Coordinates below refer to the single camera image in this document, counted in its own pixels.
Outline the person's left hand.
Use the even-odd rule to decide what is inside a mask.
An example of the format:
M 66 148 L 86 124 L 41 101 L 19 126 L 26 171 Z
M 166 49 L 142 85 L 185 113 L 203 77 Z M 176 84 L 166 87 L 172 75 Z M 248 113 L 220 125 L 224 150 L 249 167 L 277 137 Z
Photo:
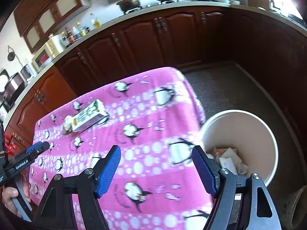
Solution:
M 31 185 L 27 181 L 23 181 L 23 192 L 26 196 L 26 199 L 28 202 L 31 202 L 30 199 L 30 188 Z M 14 215 L 21 217 L 21 214 L 15 207 L 12 199 L 16 198 L 18 196 L 18 191 L 17 189 L 13 187 L 5 187 L 2 191 L 2 202 L 4 203 L 5 207 L 12 212 Z

